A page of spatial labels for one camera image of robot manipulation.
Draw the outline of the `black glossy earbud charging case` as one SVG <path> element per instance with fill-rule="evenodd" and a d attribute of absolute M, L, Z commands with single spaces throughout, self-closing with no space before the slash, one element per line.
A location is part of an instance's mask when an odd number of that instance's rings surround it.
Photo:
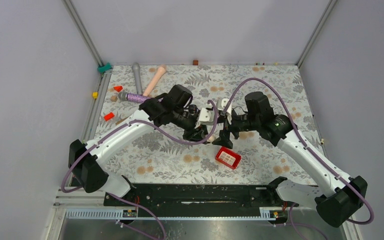
<path fill-rule="evenodd" d="M 188 106 L 188 112 L 190 113 L 190 114 L 196 114 L 197 112 L 199 111 L 199 109 L 198 109 L 198 107 L 195 105 L 195 104 L 190 104 L 189 106 Z"/>

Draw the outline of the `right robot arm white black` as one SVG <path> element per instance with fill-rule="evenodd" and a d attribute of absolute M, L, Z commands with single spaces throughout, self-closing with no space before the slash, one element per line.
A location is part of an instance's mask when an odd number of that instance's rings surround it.
<path fill-rule="evenodd" d="M 327 224 L 336 228 L 350 222 L 351 216 L 367 203 L 367 181 L 362 176 L 350 176 L 330 162 L 303 136 L 290 114 L 274 113 L 262 92 L 247 94 L 245 103 L 246 113 L 238 115 L 232 109 L 232 99 L 217 101 L 217 121 L 223 123 L 223 128 L 213 144 L 232 149 L 231 135 L 258 132 L 262 139 L 298 163 L 316 183 L 313 187 L 278 177 L 272 181 L 274 188 L 266 193 L 271 205 L 279 206 L 285 201 L 316 210 Z"/>

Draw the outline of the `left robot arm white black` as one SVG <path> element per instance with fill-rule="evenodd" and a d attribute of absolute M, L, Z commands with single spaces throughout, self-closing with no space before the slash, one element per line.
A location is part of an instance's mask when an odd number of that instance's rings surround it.
<path fill-rule="evenodd" d="M 207 132 L 203 125 L 217 125 L 218 109 L 208 100 L 208 106 L 196 110 L 190 104 L 192 99 L 191 91 L 177 84 L 168 93 L 145 100 L 138 110 L 107 133 L 85 143 L 76 139 L 69 145 L 66 176 L 73 175 L 86 193 L 101 190 L 116 195 L 124 206 L 132 204 L 135 192 L 130 182 L 106 171 L 107 162 L 131 142 L 154 130 L 180 144 L 206 143 L 214 131 Z"/>

